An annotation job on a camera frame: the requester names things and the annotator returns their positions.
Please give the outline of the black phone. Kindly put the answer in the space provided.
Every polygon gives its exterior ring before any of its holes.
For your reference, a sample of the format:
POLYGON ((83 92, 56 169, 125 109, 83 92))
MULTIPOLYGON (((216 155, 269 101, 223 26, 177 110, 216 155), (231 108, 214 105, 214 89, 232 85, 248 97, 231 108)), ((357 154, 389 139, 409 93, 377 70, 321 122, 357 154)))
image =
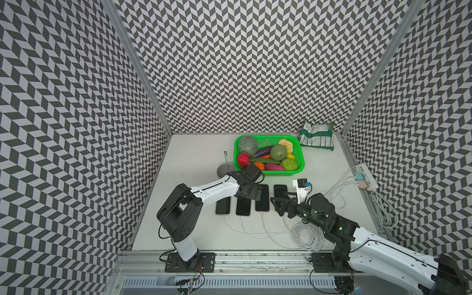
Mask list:
POLYGON ((231 197, 223 198, 216 203, 217 215, 229 215, 231 211, 231 197))
POLYGON ((276 184, 274 186, 274 197, 278 199, 289 199, 287 185, 276 184))
POLYGON ((236 207, 237 216, 249 216, 251 213, 251 200, 250 199, 238 199, 236 207))
POLYGON ((258 212, 268 212, 270 210, 269 186, 262 184, 259 187, 261 188, 261 198, 255 201, 255 210, 258 212))

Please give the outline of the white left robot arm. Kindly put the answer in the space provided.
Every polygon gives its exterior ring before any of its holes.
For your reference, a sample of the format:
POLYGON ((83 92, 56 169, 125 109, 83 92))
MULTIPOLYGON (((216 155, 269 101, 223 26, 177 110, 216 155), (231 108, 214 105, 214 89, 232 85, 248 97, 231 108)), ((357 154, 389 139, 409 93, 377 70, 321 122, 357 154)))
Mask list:
POLYGON ((227 197, 259 200, 262 188, 258 179, 263 176, 262 170, 251 163, 243 170, 227 172, 226 176, 208 184, 189 187, 182 183, 174 188, 156 218, 160 227, 168 232, 183 262, 188 263, 199 255, 191 234, 201 211, 227 197))

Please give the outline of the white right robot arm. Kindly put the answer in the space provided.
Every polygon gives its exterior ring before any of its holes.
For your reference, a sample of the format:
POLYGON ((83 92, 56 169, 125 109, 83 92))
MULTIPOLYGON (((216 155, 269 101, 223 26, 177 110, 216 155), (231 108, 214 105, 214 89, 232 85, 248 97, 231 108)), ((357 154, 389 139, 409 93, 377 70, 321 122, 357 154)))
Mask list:
POLYGON ((316 194, 306 202, 270 198, 278 214, 299 217, 322 230, 334 244, 333 267, 374 275, 417 295, 465 295, 469 289, 455 259, 433 257, 401 247, 335 212, 335 206, 316 194))

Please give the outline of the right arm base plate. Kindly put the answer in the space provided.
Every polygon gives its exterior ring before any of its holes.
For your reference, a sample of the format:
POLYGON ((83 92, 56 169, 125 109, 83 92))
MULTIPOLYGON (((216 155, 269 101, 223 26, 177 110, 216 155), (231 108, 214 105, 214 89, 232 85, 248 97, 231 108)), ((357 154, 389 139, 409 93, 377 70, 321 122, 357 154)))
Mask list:
POLYGON ((316 273, 351 273, 354 270, 348 263, 336 263, 331 257, 331 253, 311 253, 309 258, 316 273))

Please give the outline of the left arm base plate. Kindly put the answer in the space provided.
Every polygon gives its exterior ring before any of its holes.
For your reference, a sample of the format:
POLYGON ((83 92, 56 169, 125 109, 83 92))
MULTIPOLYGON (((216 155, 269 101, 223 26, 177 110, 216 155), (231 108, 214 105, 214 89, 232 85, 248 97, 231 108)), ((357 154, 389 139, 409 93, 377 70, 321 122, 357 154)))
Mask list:
POLYGON ((166 273, 201 272, 213 273, 216 253, 197 253, 189 261, 183 261, 178 253, 170 253, 165 263, 166 273))

